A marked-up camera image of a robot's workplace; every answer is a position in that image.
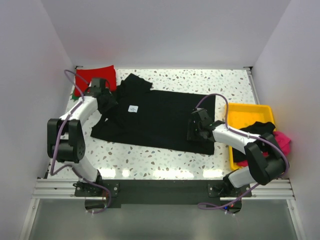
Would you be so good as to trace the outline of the black t shirt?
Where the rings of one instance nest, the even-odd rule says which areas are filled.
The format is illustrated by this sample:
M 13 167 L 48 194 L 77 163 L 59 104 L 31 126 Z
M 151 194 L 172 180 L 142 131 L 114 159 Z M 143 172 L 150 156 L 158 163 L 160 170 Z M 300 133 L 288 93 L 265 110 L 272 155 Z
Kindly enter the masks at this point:
M 276 129 L 276 126 L 272 122 L 259 122 L 256 121 L 254 124 L 249 125 L 247 127 L 240 128 L 243 132 L 249 132 L 251 134 L 258 134 L 263 135 L 265 133 L 273 134 L 274 130 Z M 241 166 L 247 166 L 248 163 L 242 163 L 246 162 L 246 155 L 242 152 L 238 151 L 237 149 L 232 149 L 232 155 L 233 155 L 233 162 L 237 163 Z
M 102 114 L 91 137 L 103 141 L 212 155 L 211 141 L 188 141 L 188 121 L 200 104 L 215 116 L 215 97 L 153 90 L 152 83 L 130 74 L 113 92 L 117 105 Z

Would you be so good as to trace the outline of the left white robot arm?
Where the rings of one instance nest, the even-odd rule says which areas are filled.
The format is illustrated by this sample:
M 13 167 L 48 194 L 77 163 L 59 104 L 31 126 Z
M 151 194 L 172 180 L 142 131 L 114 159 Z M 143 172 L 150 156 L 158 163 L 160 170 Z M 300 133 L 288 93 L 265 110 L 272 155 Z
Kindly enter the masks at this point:
M 47 154 L 52 159 L 51 176 L 69 167 L 80 182 L 95 186 L 101 184 L 100 172 L 86 157 L 83 124 L 94 112 L 103 114 L 118 104 L 109 86 L 108 80 L 93 78 L 67 113 L 47 122 Z

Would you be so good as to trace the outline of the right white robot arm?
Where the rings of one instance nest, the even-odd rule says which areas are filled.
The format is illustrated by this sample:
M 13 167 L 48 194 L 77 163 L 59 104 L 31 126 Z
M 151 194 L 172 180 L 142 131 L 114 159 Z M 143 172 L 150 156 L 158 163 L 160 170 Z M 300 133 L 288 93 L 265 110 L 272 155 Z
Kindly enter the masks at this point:
M 226 194 L 252 183 L 265 186 L 289 170 L 289 162 L 271 133 L 253 134 L 213 121 L 204 108 L 191 113 L 187 140 L 226 144 L 245 155 L 248 166 L 223 177 L 221 190 Z

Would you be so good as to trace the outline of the green folded t shirt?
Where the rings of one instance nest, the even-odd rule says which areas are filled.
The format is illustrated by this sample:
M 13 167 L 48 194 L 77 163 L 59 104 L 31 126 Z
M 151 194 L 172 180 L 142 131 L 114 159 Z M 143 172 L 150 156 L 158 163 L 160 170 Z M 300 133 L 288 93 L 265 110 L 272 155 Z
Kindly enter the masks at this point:
M 77 101 L 79 98 L 73 92 L 72 95 L 71 95 L 71 99 L 74 100 L 74 101 Z

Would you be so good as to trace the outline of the red folded t shirt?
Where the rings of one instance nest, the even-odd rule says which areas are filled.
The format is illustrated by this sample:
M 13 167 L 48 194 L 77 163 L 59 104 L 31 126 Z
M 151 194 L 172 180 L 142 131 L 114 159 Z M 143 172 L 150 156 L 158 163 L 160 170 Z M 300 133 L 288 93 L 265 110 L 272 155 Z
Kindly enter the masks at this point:
M 76 73 L 83 77 L 88 84 L 91 82 L 92 78 L 103 78 L 109 81 L 110 86 L 108 88 L 111 92 L 115 92 L 117 89 L 116 70 L 114 65 L 92 69 L 77 69 Z M 75 77 L 75 83 L 82 92 L 88 87 L 88 84 L 78 76 Z M 76 88 L 73 92 L 78 98 L 81 96 L 80 91 Z

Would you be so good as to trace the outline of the yellow plastic bin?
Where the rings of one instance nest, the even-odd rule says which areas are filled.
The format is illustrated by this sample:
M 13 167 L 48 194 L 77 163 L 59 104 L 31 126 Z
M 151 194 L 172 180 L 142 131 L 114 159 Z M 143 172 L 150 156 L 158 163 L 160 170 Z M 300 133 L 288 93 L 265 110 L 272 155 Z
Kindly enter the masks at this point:
M 242 129 L 255 122 L 271 122 L 275 125 L 272 109 L 268 105 L 229 103 L 227 123 L 229 126 Z

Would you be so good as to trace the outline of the pink t shirt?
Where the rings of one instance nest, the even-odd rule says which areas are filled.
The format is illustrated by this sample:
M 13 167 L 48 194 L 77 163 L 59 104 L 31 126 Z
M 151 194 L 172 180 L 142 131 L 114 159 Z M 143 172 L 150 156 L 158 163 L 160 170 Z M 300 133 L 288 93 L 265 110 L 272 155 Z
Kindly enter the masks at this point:
M 284 155 L 287 156 L 291 152 L 291 139 L 280 131 L 273 131 L 272 134 Z M 248 166 L 248 161 L 246 160 L 246 157 L 243 153 L 233 148 L 232 155 L 233 162 L 235 164 L 237 164 L 240 167 Z

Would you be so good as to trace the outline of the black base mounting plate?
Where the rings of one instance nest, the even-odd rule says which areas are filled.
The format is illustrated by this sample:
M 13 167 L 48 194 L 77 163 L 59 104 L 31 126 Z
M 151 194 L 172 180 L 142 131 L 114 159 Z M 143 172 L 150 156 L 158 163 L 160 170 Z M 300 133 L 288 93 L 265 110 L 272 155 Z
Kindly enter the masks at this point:
M 195 205 L 203 208 L 223 206 L 238 211 L 241 202 L 228 203 L 250 189 L 227 186 L 223 180 L 99 180 L 96 185 L 77 181 L 74 195 L 84 198 L 86 210 L 123 205 Z

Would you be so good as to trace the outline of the aluminium frame rail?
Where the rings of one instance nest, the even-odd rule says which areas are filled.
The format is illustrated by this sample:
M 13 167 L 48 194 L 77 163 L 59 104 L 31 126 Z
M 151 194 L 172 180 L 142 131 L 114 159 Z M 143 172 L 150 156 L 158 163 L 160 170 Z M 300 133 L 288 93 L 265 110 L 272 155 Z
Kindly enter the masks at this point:
M 289 180 L 251 185 L 240 210 L 224 206 L 125 204 L 87 210 L 77 178 L 37 179 L 22 240 L 304 240 Z

